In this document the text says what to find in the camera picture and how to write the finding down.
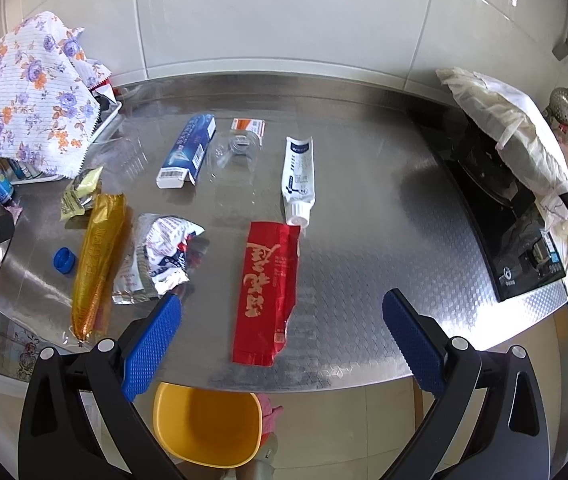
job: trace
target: silver bolt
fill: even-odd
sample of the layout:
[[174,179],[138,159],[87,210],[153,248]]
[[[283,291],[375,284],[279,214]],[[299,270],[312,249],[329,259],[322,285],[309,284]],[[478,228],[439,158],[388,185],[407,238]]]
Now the silver bolt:
[[53,352],[53,349],[50,346],[47,346],[40,352],[40,357],[44,360],[51,359],[54,353],[55,352]]
[[523,349],[521,346],[514,346],[513,347],[513,355],[515,355],[515,357],[519,357],[520,359],[523,359],[526,357],[526,350]]
[[458,350],[468,350],[468,341],[463,337],[454,337],[451,344],[453,348],[457,348]]
[[115,346],[115,342],[113,339],[102,339],[99,343],[97,343],[97,349],[100,352],[110,352],[113,350]]

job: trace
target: blue cap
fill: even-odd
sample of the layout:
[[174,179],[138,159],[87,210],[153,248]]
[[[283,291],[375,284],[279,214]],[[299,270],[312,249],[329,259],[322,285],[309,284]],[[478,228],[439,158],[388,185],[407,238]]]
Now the blue cap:
[[62,247],[53,257],[53,265],[62,274],[68,274],[75,265],[75,255],[68,247]]

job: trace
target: floral cloth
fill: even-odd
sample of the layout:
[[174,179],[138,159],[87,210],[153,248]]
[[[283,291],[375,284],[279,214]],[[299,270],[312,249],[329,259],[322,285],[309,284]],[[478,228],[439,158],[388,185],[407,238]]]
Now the floral cloth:
[[46,174],[80,171],[100,107],[89,88],[110,71],[87,59],[52,12],[27,18],[0,40],[0,156]]

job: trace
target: white plastic wrapper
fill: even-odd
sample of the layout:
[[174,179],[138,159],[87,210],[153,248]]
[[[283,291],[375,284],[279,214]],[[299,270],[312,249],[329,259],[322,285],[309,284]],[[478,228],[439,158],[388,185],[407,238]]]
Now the white plastic wrapper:
[[568,166],[550,126],[524,92],[461,68],[437,70],[453,98],[497,143],[513,175],[536,196],[546,228],[568,219],[558,195],[568,193]]
[[177,285],[188,282],[188,241],[203,232],[199,225],[177,216],[138,216],[130,247],[113,281],[113,303],[161,298]]

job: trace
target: blue gripper pad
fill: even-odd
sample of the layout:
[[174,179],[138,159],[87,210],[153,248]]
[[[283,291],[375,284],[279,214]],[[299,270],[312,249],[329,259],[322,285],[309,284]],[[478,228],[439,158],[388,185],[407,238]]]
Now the blue gripper pad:
[[173,294],[167,296],[168,299],[164,301],[155,319],[149,323],[144,335],[139,338],[124,363],[122,392],[128,402],[133,402],[136,395],[143,394],[148,389],[180,326],[182,302]]
[[436,399],[441,397],[445,389],[442,357],[392,290],[382,300],[382,316],[420,388]]

